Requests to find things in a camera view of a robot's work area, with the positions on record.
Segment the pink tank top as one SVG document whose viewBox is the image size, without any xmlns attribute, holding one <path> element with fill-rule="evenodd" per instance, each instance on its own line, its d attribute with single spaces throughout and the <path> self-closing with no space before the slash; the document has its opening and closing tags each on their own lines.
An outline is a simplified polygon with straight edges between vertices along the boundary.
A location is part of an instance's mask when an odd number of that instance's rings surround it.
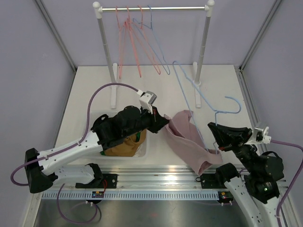
<svg viewBox="0 0 303 227">
<path fill-rule="evenodd" d="M 223 163 L 222 155 L 214 149 L 206 149 L 199 130 L 191 122 L 193 112 L 183 110 L 172 118 L 164 128 L 164 137 L 172 151 L 181 158 L 197 175 L 201 175 L 212 165 Z"/>
</svg>

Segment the white tank top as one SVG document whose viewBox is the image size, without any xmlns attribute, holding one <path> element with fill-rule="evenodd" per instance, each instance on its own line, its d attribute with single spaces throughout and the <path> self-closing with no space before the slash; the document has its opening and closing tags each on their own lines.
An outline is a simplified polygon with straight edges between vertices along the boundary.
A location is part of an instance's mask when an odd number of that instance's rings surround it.
<svg viewBox="0 0 303 227">
<path fill-rule="evenodd" d="M 143 157 L 144 155 L 145 155 L 145 149 L 143 147 L 143 144 L 141 144 L 138 147 L 137 151 L 135 152 L 134 157 Z"/>
</svg>

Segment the black tank top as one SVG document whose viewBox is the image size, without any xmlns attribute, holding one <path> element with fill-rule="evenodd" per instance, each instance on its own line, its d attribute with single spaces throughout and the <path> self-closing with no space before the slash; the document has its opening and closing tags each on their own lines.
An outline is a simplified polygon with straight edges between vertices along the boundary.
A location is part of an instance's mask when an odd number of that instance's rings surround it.
<svg viewBox="0 0 303 227">
<path fill-rule="evenodd" d="M 107 114 L 103 114 L 98 117 L 92 127 L 91 130 L 95 133 L 107 132 L 111 129 L 111 118 Z"/>
</svg>

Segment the pink wire hanger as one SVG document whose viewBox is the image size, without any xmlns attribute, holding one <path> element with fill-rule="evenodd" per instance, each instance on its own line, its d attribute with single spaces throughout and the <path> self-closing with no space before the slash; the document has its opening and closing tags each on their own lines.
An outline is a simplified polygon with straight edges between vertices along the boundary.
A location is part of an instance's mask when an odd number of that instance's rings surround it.
<svg viewBox="0 0 303 227">
<path fill-rule="evenodd" d="M 126 34 L 127 34 L 127 20 L 125 20 L 123 23 L 119 22 L 119 16 L 118 16 L 118 9 L 116 7 L 116 20 L 117 20 L 117 26 L 118 26 L 118 78 L 119 80 L 122 78 L 122 71 L 123 71 L 123 65 L 124 65 L 124 53 L 125 53 L 125 44 L 126 44 Z"/>
</svg>

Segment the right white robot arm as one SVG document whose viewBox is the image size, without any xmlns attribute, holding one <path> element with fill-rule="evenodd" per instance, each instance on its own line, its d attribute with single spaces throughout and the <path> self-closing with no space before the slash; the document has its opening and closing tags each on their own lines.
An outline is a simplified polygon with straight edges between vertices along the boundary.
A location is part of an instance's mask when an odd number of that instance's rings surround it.
<svg viewBox="0 0 303 227">
<path fill-rule="evenodd" d="M 215 183 L 226 187 L 241 208 L 251 227 L 280 227 L 280 191 L 277 182 L 284 178 L 281 157 L 273 151 L 257 154 L 258 144 L 269 144 L 269 127 L 258 123 L 254 129 L 208 124 L 219 150 L 232 151 L 248 171 L 241 176 L 237 168 L 224 164 L 216 169 Z"/>
</svg>

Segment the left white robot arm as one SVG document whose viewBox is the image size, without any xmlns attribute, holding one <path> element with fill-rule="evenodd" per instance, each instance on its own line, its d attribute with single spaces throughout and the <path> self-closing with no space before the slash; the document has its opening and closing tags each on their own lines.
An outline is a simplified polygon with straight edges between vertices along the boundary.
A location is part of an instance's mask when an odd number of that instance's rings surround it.
<svg viewBox="0 0 303 227">
<path fill-rule="evenodd" d="M 143 130 L 157 133 L 168 123 L 156 107 L 149 112 L 127 106 L 115 115 L 98 117 L 81 139 L 47 151 L 31 148 L 25 154 L 29 163 L 25 167 L 29 191 L 43 192 L 56 184 L 73 184 L 80 189 L 102 187 L 104 177 L 97 164 L 75 167 L 69 163 L 121 145 L 127 137 Z"/>
</svg>

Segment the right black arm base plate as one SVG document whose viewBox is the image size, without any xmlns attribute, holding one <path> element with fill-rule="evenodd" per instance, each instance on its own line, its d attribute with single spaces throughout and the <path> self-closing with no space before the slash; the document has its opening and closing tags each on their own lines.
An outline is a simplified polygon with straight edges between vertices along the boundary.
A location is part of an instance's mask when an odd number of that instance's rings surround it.
<svg viewBox="0 0 303 227">
<path fill-rule="evenodd" d="M 201 184 L 202 189 L 226 189 L 215 174 L 202 174 L 196 177 L 196 182 Z"/>
</svg>

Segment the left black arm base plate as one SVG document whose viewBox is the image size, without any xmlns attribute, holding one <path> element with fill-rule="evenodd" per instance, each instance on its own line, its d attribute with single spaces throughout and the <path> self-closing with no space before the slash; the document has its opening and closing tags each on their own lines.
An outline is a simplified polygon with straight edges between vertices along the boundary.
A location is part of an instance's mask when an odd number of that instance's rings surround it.
<svg viewBox="0 0 303 227">
<path fill-rule="evenodd" d="M 117 185 L 117 174 L 103 174 L 102 179 L 92 180 L 90 183 L 76 183 L 77 189 L 115 189 Z"/>
</svg>

